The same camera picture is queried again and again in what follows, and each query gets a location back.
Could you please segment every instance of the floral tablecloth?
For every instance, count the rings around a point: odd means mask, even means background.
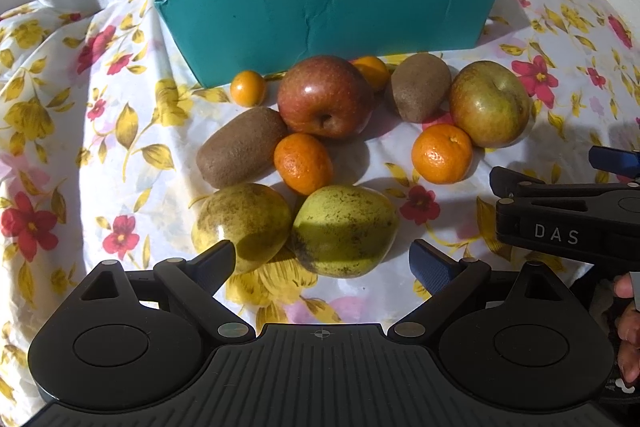
[[[496,241],[488,174],[501,165],[550,183],[614,181],[589,166],[587,152],[640,148],[634,45],[605,0],[497,0],[479,45],[443,57],[457,70],[478,59],[511,68],[534,102],[526,137],[479,151],[465,181],[431,186],[410,161],[429,123],[377,108],[360,140],[330,153],[337,182],[376,188],[397,205],[401,228],[386,261],[337,280],[278,257],[216,298],[258,330],[269,321],[386,328],[428,298],[407,262],[417,237],[496,269],[543,259],[571,283],[588,266]],[[152,0],[121,0],[94,15],[36,3],[3,14],[0,80],[0,418],[12,427],[42,405],[26,367],[30,340],[87,271],[104,259],[147,269],[196,255],[191,229],[212,189],[194,155],[241,109],[225,88],[195,82]],[[448,118],[444,108],[438,121]],[[295,203],[277,173],[261,182]]]

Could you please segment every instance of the kiwi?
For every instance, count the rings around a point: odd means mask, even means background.
[[[273,166],[273,152],[285,136],[287,126],[277,111],[252,107],[204,142],[196,165],[213,188],[251,181]]]
[[[404,121],[421,123],[440,107],[451,86],[451,72],[443,60],[428,53],[401,62],[386,86],[389,108]]]

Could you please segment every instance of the red apple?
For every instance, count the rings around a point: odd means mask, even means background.
[[[518,77],[497,62],[479,60],[457,74],[449,92],[453,122],[478,147],[513,142],[529,121],[530,98]]]
[[[373,89],[355,66],[339,57],[301,60],[278,88],[278,111],[294,132],[348,138],[365,128],[373,108]]]

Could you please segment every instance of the tangerine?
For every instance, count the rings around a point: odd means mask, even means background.
[[[459,127],[439,123],[427,127],[414,142],[411,161],[430,183],[444,185],[465,177],[473,159],[469,135]]]
[[[242,107],[255,107],[264,101],[267,81],[255,71],[241,71],[231,81],[231,99]]]
[[[329,153],[310,134],[294,133],[281,140],[273,153],[273,164],[287,186],[303,196],[330,185],[334,178]]]
[[[375,92],[385,89],[386,83],[391,78],[386,64],[377,57],[360,57],[351,64],[356,66]]]

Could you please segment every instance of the person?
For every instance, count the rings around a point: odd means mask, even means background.
[[[616,281],[613,290],[621,299],[633,298],[634,290],[631,286],[631,276],[628,273],[623,275]],[[618,367],[626,383],[632,384],[640,377],[640,313],[636,311],[633,301],[620,317],[618,336],[621,340],[618,351]]]

